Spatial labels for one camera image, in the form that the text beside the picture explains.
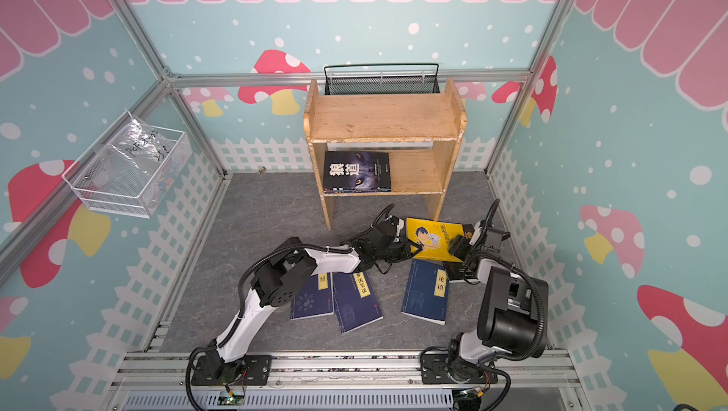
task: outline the plastic bag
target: plastic bag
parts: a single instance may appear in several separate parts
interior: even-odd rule
[[[140,171],[153,174],[172,152],[174,144],[155,127],[134,116],[109,146]]]

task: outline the shelf board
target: shelf board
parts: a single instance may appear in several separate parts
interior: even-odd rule
[[[443,192],[433,152],[387,151],[392,191],[378,193],[325,193],[324,196],[431,195]]]
[[[312,143],[457,141],[445,94],[319,95]]]

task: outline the yellow book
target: yellow book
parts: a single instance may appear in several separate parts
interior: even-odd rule
[[[422,246],[422,251],[414,257],[418,260],[462,262],[448,253],[448,245],[457,235],[470,239],[472,233],[471,224],[407,218],[407,238]]]

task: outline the cartoon boy illustration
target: cartoon boy illustration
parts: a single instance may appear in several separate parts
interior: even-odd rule
[[[428,233],[424,226],[418,227],[414,235],[417,237],[418,243],[422,245],[423,250],[440,248],[440,236]]]

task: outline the blue book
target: blue book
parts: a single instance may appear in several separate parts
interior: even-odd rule
[[[333,310],[342,334],[383,318],[366,272],[334,273],[332,282]]]
[[[331,274],[314,274],[290,303],[290,318],[303,319],[331,314],[333,314]]]
[[[448,276],[441,262],[412,260],[402,313],[445,324],[448,313]]]

